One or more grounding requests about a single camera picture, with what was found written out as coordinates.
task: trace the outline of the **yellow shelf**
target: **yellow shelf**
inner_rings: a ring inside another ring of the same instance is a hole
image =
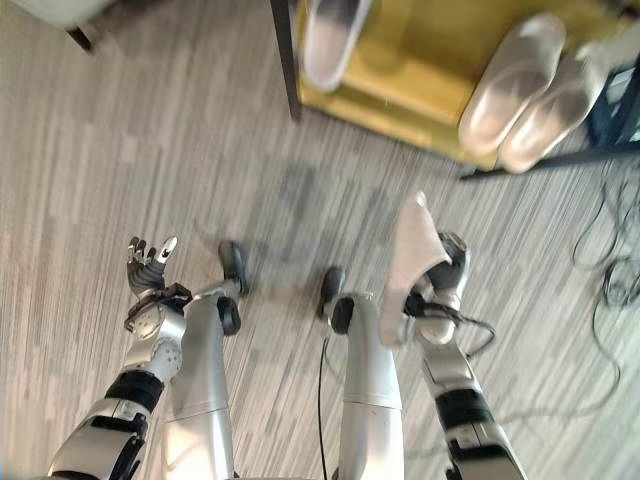
[[[439,152],[482,170],[491,170],[495,166],[496,155],[478,158],[462,150],[456,127],[416,115],[349,87],[341,86],[331,94],[324,94],[301,81],[298,83],[298,94],[304,105],[382,135]]]
[[[331,94],[300,82],[303,104],[491,168],[495,155],[474,158],[457,140],[457,124],[500,40],[515,23],[541,11],[567,27],[567,47],[603,38],[620,22],[598,0],[374,0],[340,88]],[[307,5],[298,15],[298,45]]]

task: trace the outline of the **gray striped carpet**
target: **gray striped carpet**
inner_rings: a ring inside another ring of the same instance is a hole
[[[236,469],[320,478],[316,290],[330,264],[379,295],[403,197],[426,192],[440,228],[475,253],[463,312],[495,325],[474,363],[532,480],[634,479],[640,472],[633,311],[589,332],[598,273],[570,253],[598,199],[600,167],[460,184],[460,165],[319,113],[289,119],[267,2],[165,1],[115,22],[93,56],[8,5],[0,17],[0,463],[26,479],[48,461],[117,373],[132,303],[131,235],[180,238],[169,280],[220,275],[216,241],[249,252],[254,285],[225,345]],[[586,258],[608,238],[603,221]],[[473,340],[473,332],[465,342]],[[345,341],[324,377],[328,465],[337,465]],[[446,456],[415,349],[397,354],[407,479],[440,479]],[[157,478],[151,441],[144,478]]]

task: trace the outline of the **wire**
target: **wire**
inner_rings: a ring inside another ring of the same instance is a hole
[[[496,330],[487,322],[482,322],[480,320],[476,320],[471,317],[467,317],[462,315],[459,311],[454,308],[448,307],[446,305],[442,305],[440,303],[433,302],[422,302],[420,305],[420,309],[422,310],[421,316],[429,318],[432,314],[442,315],[444,314],[450,320],[452,320],[456,326],[460,324],[471,325],[475,328],[481,328],[489,333],[487,339],[482,342],[479,346],[466,353],[467,359],[471,359],[480,355],[484,350],[486,350],[496,339]]]
[[[597,330],[597,311],[598,307],[603,303],[603,299],[599,298],[596,301],[596,304],[593,307],[591,313],[591,336],[593,338],[593,343],[600,352],[600,354],[611,364],[614,370],[613,381],[611,382],[611,386],[609,389],[595,402],[590,405],[579,407],[573,410],[563,411],[557,408],[532,408],[530,410],[526,410],[524,412],[513,413],[508,415],[500,420],[500,424],[508,425],[510,423],[527,420],[530,418],[562,418],[564,420],[573,420],[576,418],[582,418],[589,416],[593,413],[604,408],[607,403],[611,401],[611,399],[615,396],[618,388],[620,387],[620,380],[622,378],[622,367],[618,360],[613,356],[613,354],[607,350],[607,348],[602,343],[600,339],[600,335]]]
[[[329,480],[327,476],[327,462],[324,456],[324,440],[322,439],[322,368],[324,366],[324,357],[327,354],[327,346],[329,345],[329,337],[325,337],[322,341],[322,353],[320,354],[320,368],[318,370],[318,437],[320,439],[320,457],[322,458],[322,475],[324,480]]]
[[[604,254],[594,263],[581,263],[578,250],[589,236],[598,218],[608,210],[613,217],[613,236]],[[596,349],[611,365],[614,371],[609,389],[590,405],[563,411],[555,408],[533,408],[511,414],[501,423],[506,425],[518,420],[534,417],[563,418],[565,420],[585,417],[604,408],[620,388],[622,366],[609,349],[605,347],[598,334],[598,312],[601,306],[627,308],[640,298],[640,259],[632,256],[614,256],[614,252],[625,243],[638,244],[640,236],[633,238],[634,228],[640,226],[640,162],[624,164],[613,168],[613,163],[602,168],[600,199],[595,215],[587,223],[573,247],[571,260],[576,268],[595,271],[604,267],[602,285],[591,310],[591,338]]]

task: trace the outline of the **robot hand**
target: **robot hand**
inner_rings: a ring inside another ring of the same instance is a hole
[[[147,242],[138,237],[131,239],[128,249],[127,279],[131,291],[138,299],[165,288],[164,269],[177,244],[176,237],[169,237],[159,251],[151,247],[145,257],[144,249]]]

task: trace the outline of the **white shoe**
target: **white shoe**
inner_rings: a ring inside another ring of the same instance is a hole
[[[609,68],[597,45],[562,58],[549,89],[532,101],[498,151],[512,173],[529,170],[587,117],[607,80]]]
[[[534,97],[551,84],[566,38],[562,21],[540,13],[512,28],[460,119],[462,146],[477,156],[498,148]]]
[[[335,90],[373,0],[314,0],[302,47],[302,74],[317,90]]]

